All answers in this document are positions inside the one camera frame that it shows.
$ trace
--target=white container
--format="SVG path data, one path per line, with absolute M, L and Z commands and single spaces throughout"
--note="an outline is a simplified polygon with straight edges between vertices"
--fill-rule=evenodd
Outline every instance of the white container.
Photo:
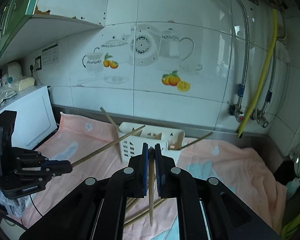
M 142 125 L 123 122 L 119 126 L 121 132 L 118 132 L 118 136 L 121 137 Z M 127 163 L 130 157 L 142 154 L 143 143 L 147 143 L 149 148 L 154 148 L 157 143 L 160 143 L 162 155 L 173 158 L 177 165 L 181 150 L 176 151 L 174 149 L 182 146 L 184 137 L 185 132 L 183 130 L 146 125 L 135 135 L 130 135 L 120 142 L 121 161 Z
M 11 142 L 13 147 L 34 149 L 56 128 L 47 86 L 28 87 L 1 104 L 0 114 L 17 111 Z

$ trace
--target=white plastic basket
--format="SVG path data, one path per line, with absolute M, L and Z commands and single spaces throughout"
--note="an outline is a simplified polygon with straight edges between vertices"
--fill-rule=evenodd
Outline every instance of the white plastic basket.
M 123 122 L 119 126 L 121 132 L 118 132 L 118 136 L 121 137 L 142 125 Z M 184 137 L 185 132 L 183 130 L 146 125 L 135 135 L 130 135 L 120 142 L 121 161 L 127 163 L 130 157 L 142 154 L 143 143 L 147 143 L 149 147 L 152 146 L 153 148 L 157 143 L 160 143 L 162 155 L 173 158 L 177 164 L 181 150 L 176 151 L 174 149 L 182 146 Z

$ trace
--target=white appliance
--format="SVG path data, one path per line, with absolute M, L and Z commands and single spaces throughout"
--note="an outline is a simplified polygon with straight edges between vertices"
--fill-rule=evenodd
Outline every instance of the white appliance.
M 17 111 L 11 140 L 14 147 L 34 149 L 57 128 L 47 86 L 32 86 L 18 92 L 15 98 L 1 104 L 0 114 L 5 110 Z

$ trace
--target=orange fruit illustration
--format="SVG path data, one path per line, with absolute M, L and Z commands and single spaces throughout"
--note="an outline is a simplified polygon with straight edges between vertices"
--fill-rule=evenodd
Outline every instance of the orange fruit illustration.
M 168 78 L 169 78 L 169 76 L 167 76 L 167 77 L 165 77 L 165 78 L 162 77 L 162 78 L 161 78 L 162 84 L 168 86 L 168 85 L 169 85 Z
M 168 83 L 169 83 L 169 85 L 171 85 L 173 87 L 175 87 L 178 84 L 178 82 L 180 82 L 180 81 L 181 81 L 181 78 L 179 78 L 179 77 L 175 77 L 175 76 L 168 77 Z
M 118 66 L 119 66 L 119 64 L 118 64 L 116 61 L 111 61 L 111 63 L 110 63 L 110 68 L 115 69 L 115 68 L 117 68 Z
M 186 81 L 179 81 L 177 89 L 181 92 L 187 92 L 190 89 L 190 84 Z
M 111 63 L 111 61 L 106 59 L 106 60 L 103 61 L 103 66 L 104 67 L 109 67 L 110 63 Z

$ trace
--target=blue hose connector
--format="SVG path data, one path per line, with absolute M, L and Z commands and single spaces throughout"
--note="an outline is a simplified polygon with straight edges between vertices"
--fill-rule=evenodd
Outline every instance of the blue hose connector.
M 243 97 L 243 94 L 244 94 L 244 88 L 245 88 L 245 86 L 243 86 L 242 84 L 239 84 L 239 86 L 238 86 L 238 96 L 239 97 Z
M 272 98 L 272 92 L 268 90 L 267 95 L 266 95 L 266 102 L 270 103 Z

